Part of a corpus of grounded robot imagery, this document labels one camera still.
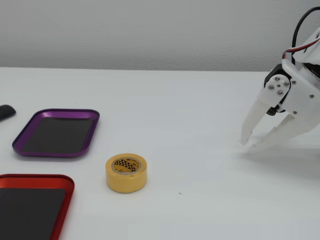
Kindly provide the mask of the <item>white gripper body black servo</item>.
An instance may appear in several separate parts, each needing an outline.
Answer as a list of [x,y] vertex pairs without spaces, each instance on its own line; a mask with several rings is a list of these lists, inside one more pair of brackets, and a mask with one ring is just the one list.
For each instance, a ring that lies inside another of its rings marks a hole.
[[277,66],[290,81],[288,93],[274,108],[286,111],[288,115],[311,118],[315,116],[315,127],[320,124],[320,63],[302,64],[298,69],[289,60],[283,59]]

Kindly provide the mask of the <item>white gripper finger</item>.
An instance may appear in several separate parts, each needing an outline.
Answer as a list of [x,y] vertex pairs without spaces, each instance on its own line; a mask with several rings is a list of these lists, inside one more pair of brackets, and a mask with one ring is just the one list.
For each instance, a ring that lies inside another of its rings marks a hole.
[[296,136],[310,132],[315,128],[315,116],[311,118],[298,117],[288,114],[282,122],[274,127],[267,135],[253,144],[249,149],[249,153],[263,151],[272,146],[281,144]]
[[282,74],[273,75],[258,93],[255,102],[246,115],[241,128],[240,143],[248,143],[254,128],[270,108],[275,108],[290,89],[290,80]]

